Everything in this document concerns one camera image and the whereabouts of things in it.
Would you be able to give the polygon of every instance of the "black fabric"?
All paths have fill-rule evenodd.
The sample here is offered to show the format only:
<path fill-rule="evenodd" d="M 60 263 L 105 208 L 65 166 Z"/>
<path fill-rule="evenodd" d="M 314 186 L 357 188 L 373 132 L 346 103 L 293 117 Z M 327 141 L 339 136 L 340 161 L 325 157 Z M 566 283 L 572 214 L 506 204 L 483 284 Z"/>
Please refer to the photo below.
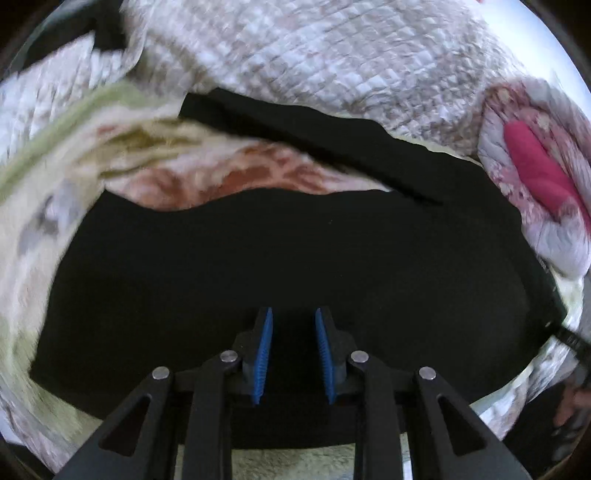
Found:
<path fill-rule="evenodd" d="M 29 68 L 71 41 L 95 33 L 94 49 L 124 50 L 127 47 L 119 9 L 122 0 L 97 0 L 43 30 L 27 50 L 22 66 Z"/>
<path fill-rule="evenodd" d="M 559 383 L 528 403 L 504 442 L 533 479 L 540 478 L 552 466 L 556 445 L 553 419 L 564 393 Z"/>
<path fill-rule="evenodd" d="M 201 364 L 270 305 L 267 394 L 236 415 L 234 445 L 351 442 L 350 410 L 316 408 L 317 306 L 358 347 L 395 368 L 433 366 L 470 402 L 521 372 L 546 323 L 564 317 L 518 212 L 479 167 L 373 122 L 227 92 L 189 97 L 182 114 L 287 141 L 395 190 L 251 190 L 169 213 L 104 193 L 57 270 L 31 370 L 76 407 L 104 417 L 152 368 Z"/>

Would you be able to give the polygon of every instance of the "person's hand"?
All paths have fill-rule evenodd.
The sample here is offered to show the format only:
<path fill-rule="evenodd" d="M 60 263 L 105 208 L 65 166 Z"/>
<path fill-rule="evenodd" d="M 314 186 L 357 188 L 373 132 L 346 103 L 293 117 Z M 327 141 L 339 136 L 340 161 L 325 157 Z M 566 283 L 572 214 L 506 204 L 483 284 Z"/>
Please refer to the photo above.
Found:
<path fill-rule="evenodd" d="M 556 428 L 561 427 L 577 410 L 582 408 L 591 408 L 591 390 L 574 388 L 572 383 L 567 381 L 562 402 L 554 416 L 554 426 Z"/>

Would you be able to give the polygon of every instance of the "white quilted blanket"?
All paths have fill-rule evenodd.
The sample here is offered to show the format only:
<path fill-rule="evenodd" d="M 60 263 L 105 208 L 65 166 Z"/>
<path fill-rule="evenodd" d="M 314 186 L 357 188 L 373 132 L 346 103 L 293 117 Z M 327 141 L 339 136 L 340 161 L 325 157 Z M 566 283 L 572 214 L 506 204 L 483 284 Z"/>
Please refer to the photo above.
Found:
<path fill-rule="evenodd" d="M 129 47 L 67 46 L 0 86 L 0 163 L 85 91 L 132 77 L 156 93 L 223 86 L 362 116 L 462 154 L 482 92 L 518 73 L 463 0 L 126 0 Z"/>

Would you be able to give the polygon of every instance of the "orange patterned fabric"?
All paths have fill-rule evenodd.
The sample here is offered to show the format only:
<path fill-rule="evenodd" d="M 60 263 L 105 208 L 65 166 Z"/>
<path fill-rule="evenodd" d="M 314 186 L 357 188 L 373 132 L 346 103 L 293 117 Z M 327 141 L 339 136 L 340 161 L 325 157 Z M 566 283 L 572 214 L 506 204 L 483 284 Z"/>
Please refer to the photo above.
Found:
<path fill-rule="evenodd" d="M 386 188 L 358 174 L 336 171 L 287 145 L 250 141 L 226 158 L 205 163 L 217 145 L 144 168 L 109 190 L 154 210 L 183 210 L 254 188 L 278 188 L 309 194 Z"/>

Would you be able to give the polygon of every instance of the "metal pin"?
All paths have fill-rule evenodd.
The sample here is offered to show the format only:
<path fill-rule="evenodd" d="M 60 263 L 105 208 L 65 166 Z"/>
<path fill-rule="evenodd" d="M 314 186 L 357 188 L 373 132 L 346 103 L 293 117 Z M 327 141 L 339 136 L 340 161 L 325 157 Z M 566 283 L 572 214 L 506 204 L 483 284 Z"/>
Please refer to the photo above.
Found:
<path fill-rule="evenodd" d="M 437 372 L 431 367 L 422 367 L 418 371 L 418 374 L 421 376 L 421 378 L 424 378 L 425 380 L 434 380 L 437 376 Z"/>
<path fill-rule="evenodd" d="M 156 367 L 152 372 L 152 378 L 154 380 L 164 380 L 165 378 L 168 378 L 169 375 L 170 370 L 166 367 Z"/>
<path fill-rule="evenodd" d="M 220 359 L 225 364 L 231 364 L 232 362 L 238 360 L 238 354 L 234 350 L 224 350 L 222 353 L 220 353 Z"/>
<path fill-rule="evenodd" d="M 369 354 L 363 350 L 356 350 L 351 354 L 351 360 L 356 364 L 364 364 L 369 360 Z"/>

